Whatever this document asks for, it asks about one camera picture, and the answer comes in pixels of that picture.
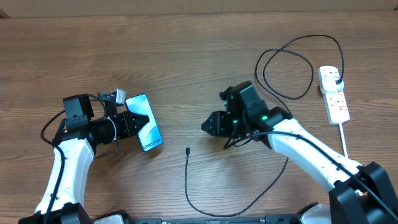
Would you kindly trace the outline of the blue screen Galaxy smartphone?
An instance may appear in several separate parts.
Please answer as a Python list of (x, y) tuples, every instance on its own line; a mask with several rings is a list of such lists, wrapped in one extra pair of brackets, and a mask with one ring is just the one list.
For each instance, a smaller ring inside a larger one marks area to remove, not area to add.
[(126, 108), (132, 112), (137, 127), (137, 137), (144, 152), (148, 152), (163, 143), (162, 135), (147, 95), (130, 97), (125, 101)]

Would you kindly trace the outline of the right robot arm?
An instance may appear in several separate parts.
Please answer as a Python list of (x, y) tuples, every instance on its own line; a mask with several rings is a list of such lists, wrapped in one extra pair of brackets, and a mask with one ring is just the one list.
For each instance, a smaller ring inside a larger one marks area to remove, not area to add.
[(224, 111), (201, 125), (211, 136), (237, 142), (263, 142), (308, 173), (329, 195), (327, 206), (314, 205), (300, 223), (397, 223), (397, 195), (386, 171), (337, 153), (306, 131), (288, 112), (268, 109), (250, 81), (220, 93)]

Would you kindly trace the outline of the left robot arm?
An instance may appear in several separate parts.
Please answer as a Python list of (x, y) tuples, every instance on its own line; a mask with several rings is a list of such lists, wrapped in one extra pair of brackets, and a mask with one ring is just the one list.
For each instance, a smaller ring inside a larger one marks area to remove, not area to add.
[(150, 122), (143, 96), (126, 98), (115, 90), (63, 99), (63, 113), (52, 140), (54, 163), (45, 194), (33, 215), (20, 223), (92, 223), (84, 209), (86, 180), (100, 144), (139, 135)]

